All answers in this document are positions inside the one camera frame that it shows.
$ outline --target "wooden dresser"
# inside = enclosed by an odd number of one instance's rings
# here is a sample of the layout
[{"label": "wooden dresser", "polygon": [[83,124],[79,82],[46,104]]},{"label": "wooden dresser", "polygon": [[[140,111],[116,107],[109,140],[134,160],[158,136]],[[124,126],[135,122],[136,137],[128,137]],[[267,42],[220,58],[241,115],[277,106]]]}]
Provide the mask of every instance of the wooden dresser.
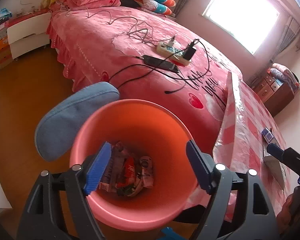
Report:
[{"label": "wooden dresser", "polygon": [[0,31],[0,68],[4,68],[13,61],[8,43],[7,28]]},{"label": "wooden dresser", "polygon": [[274,79],[268,73],[264,75],[260,83],[253,90],[273,117],[294,98],[294,94],[287,83]]}]

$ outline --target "charger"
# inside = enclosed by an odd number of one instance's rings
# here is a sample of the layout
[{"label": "charger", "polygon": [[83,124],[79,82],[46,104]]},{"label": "charger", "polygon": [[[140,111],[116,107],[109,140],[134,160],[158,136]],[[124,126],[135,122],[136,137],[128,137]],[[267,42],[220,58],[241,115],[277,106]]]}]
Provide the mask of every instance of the charger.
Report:
[{"label": "charger", "polygon": [[193,55],[197,52],[197,49],[194,47],[194,41],[188,44],[185,52],[182,54],[182,57],[188,61],[190,61]]}]

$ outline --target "trash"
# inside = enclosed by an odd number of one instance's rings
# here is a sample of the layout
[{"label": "trash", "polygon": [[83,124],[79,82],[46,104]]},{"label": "trash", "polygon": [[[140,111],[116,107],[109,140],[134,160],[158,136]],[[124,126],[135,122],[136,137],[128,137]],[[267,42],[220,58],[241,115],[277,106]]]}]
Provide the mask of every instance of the trash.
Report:
[{"label": "trash", "polygon": [[134,186],[136,182],[136,169],[134,167],[134,159],[129,157],[124,162],[124,166],[119,179],[117,180],[116,188]]},{"label": "trash", "polygon": [[109,163],[108,163],[108,165],[106,167],[106,170],[103,173],[101,181],[99,183],[99,189],[103,189],[103,190],[105,190],[107,192],[111,191],[110,180],[111,180],[113,163],[114,163],[114,156],[112,155],[111,158],[110,158],[110,160],[109,160]]},{"label": "trash", "polygon": [[154,183],[152,160],[148,156],[138,158],[128,151],[122,142],[112,146],[112,155],[98,188],[116,192],[118,196],[134,197]]},{"label": "trash", "polygon": [[142,182],[146,188],[153,187],[153,174],[152,174],[152,159],[148,156],[140,158],[142,167]]}]

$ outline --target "black cable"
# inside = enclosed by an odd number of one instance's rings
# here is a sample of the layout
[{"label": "black cable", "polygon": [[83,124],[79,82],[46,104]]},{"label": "black cable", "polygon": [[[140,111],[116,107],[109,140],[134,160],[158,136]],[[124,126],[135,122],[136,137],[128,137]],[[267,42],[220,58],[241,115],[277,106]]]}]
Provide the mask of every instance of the black cable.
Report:
[{"label": "black cable", "polygon": [[[153,67],[150,67],[150,66],[148,66],[148,65],[144,65],[144,64],[133,64],[133,65],[127,66],[127,67],[125,67],[125,68],[119,70],[117,73],[115,73],[115,74],[109,79],[109,81],[110,81],[114,76],[116,76],[117,74],[119,74],[120,72],[122,72],[122,71],[124,71],[124,70],[126,70],[126,69],[128,69],[129,67],[132,67],[132,66],[145,66],[145,67],[147,67],[147,68],[151,68],[151,71],[149,71],[148,73],[146,73],[146,74],[144,74],[144,75],[142,75],[142,76],[140,76],[140,77],[133,78],[133,79],[130,79],[130,80],[125,81],[125,82],[122,83],[119,87],[117,87],[117,89],[119,89],[120,87],[122,87],[123,85],[125,85],[125,84],[127,84],[127,83],[129,83],[129,82],[131,82],[131,81],[135,81],[135,80],[144,78],[144,77],[146,77],[147,75],[149,75],[150,73],[152,73],[153,71],[157,71],[157,72],[159,72],[160,74],[162,74],[162,75],[164,75],[164,76],[166,76],[166,77],[169,77],[169,78],[171,78],[171,79],[174,79],[174,80],[191,81],[191,80],[198,80],[198,79],[200,79],[200,78],[203,78],[203,77],[210,71],[209,55],[208,55],[208,52],[207,52],[207,49],[206,49],[205,45],[204,45],[199,39],[195,39],[194,42],[195,42],[195,41],[197,41],[196,43],[194,43],[195,45],[198,44],[198,43],[201,43],[202,46],[204,47],[205,52],[206,52],[206,55],[207,55],[207,62],[208,62],[208,69],[207,69],[207,71],[206,71],[203,75],[201,75],[201,76],[199,76],[199,77],[196,77],[196,78],[188,78],[188,79],[185,79],[185,78],[176,78],[176,77],[172,77],[172,76],[170,76],[170,75],[168,75],[168,74],[166,74],[166,73],[164,73],[164,72],[159,71],[159,70],[156,69],[156,68],[159,67],[164,61],[166,61],[168,58],[172,57],[173,55],[175,55],[175,54],[177,54],[177,53],[179,53],[179,52],[183,52],[183,51],[186,50],[186,49],[183,49],[183,50],[178,51],[178,52],[176,52],[176,53],[170,55],[169,57],[163,59],[163,60],[157,65],[157,67],[154,67],[154,68],[153,68]],[[178,89],[178,90],[176,90],[176,91],[165,91],[165,93],[166,93],[166,94],[174,93],[174,92],[180,91],[180,90],[183,89],[184,87],[185,87],[185,85],[184,85],[182,88],[180,88],[180,89]]]}]

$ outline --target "heart pattern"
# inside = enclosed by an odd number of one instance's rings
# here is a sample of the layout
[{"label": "heart pattern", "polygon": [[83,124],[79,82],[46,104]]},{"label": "heart pattern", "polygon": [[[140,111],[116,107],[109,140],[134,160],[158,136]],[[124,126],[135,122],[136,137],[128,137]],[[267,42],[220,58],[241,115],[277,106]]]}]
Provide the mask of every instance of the heart pattern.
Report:
[{"label": "heart pattern", "polygon": [[201,103],[201,101],[199,100],[199,98],[197,98],[194,94],[189,93],[189,103],[198,109],[203,109],[203,104]]},{"label": "heart pattern", "polygon": [[109,75],[106,71],[104,71],[101,75],[101,82],[109,82]]}]

